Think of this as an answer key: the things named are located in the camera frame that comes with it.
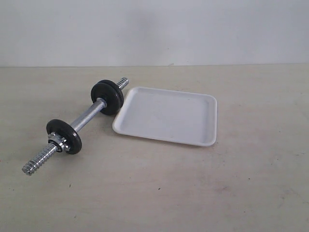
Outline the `black plate with collar nut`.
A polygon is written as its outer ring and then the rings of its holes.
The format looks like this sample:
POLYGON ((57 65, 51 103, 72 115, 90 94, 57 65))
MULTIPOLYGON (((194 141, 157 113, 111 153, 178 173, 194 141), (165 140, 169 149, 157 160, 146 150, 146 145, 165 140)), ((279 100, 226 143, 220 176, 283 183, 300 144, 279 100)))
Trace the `black plate with collar nut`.
POLYGON ((60 119, 52 119, 46 125, 46 131, 48 134, 56 132, 60 136, 64 137, 67 140, 68 145, 70 146, 68 154, 74 155, 81 151, 82 149, 82 140, 78 133, 65 121, 60 119))

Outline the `black plate without collar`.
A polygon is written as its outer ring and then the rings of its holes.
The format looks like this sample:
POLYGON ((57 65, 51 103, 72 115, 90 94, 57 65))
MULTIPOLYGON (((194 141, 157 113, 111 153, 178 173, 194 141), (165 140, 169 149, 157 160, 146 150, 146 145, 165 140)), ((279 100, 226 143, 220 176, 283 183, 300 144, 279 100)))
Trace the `black plate without collar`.
POLYGON ((106 102, 106 107, 104 107, 101 112, 104 115, 115 115, 119 112, 120 102, 119 98, 114 92, 114 90, 107 84, 96 83, 91 89, 91 99, 94 103, 97 98, 101 98, 106 102))

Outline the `chrome star collar nut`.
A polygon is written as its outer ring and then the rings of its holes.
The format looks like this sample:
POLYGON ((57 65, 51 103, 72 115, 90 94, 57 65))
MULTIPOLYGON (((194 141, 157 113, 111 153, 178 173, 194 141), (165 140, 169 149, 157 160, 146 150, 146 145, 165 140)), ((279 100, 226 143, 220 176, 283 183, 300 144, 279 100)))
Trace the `chrome star collar nut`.
POLYGON ((68 140, 56 132, 52 132, 48 135, 48 142, 53 143, 57 147, 57 152, 59 153, 68 152, 70 150, 68 140))

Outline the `white rectangular plastic tray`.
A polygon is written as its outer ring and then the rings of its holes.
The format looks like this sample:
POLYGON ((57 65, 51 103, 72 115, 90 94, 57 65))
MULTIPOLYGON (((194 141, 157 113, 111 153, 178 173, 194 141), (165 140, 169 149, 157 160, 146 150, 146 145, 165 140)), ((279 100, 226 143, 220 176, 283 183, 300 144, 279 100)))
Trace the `white rectangular plastic tray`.
POLYGON ((212 146, 217 137, 217 100, 209 94, 134 87, 112 129, 121 135, 212 146))

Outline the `black weight plate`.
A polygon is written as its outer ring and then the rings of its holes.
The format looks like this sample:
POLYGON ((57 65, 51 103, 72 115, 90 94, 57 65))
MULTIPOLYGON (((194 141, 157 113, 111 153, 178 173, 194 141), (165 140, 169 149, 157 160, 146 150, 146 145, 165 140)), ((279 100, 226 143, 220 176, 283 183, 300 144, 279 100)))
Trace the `black weight plate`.
POLYGON ((119 98, 120 108, 123 106, 123 104, 124 104, 124 96, 123 96, 122 90, 120 89, 120 87, 115 82, 113 82, 111 80, 104 79, 104 80, 99 81, 98 84, 107 84, 107 85, 109 85, 114 90, 114 92, 116 93, 116 95, 119 98))

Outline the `chrome threaded dumbbell bar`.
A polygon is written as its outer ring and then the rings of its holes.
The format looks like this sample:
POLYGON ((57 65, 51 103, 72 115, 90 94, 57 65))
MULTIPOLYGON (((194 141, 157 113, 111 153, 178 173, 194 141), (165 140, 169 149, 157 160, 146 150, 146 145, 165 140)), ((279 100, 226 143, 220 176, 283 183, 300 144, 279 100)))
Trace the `chrome threaded dumbbell bar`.
MULTIPOLYGON (((126 77, 121 78, 116 83, 120 89, 123 89, 129 84, 129 80, 126 77)), ((85 110, 79 117, 77 117, 69 125, 78 133, 87 123, 90 122, 98 113, 102 113, 101 110, 106 107, 106 102, 97 98, 97 100, 85 110)), ((34 174, 50 157, 57 153, 57 147, 53 143, 48 145, 41 150, 33 159, 29 160, 23 167, 22 171, 28 176, 34 174)))

